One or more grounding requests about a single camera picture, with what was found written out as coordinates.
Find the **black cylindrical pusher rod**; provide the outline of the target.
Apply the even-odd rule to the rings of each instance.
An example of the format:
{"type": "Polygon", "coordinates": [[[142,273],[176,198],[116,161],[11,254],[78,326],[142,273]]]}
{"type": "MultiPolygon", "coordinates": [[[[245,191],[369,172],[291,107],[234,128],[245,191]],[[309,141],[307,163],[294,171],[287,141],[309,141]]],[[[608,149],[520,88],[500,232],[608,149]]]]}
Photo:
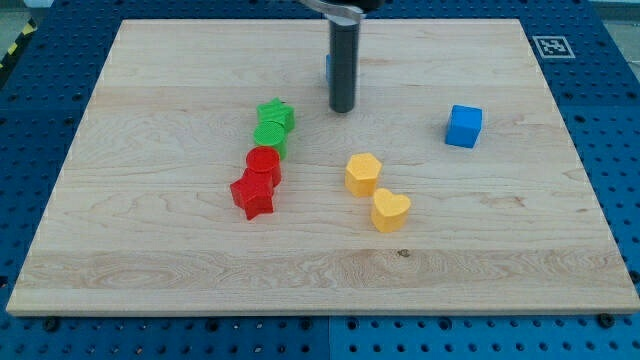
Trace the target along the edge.
{"type": "Polygon", "coordinates": [[[348,113],[355,106],[359,32],[359,24],[329,22],[329,105],[337,113],[348,113]]]}

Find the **metal tool mount clamp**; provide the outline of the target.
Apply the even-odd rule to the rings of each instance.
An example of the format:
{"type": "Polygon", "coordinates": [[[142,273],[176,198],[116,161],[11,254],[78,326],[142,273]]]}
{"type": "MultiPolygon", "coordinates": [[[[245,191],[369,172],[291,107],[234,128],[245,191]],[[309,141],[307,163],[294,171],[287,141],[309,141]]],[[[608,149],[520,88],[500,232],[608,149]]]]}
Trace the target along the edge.
{"type": "Polygon", "coordinates": [[[298,0],[305,7],[323,14],[332,21],[360,23],[368,13],[378,10],[384,0],[298,0]]]}

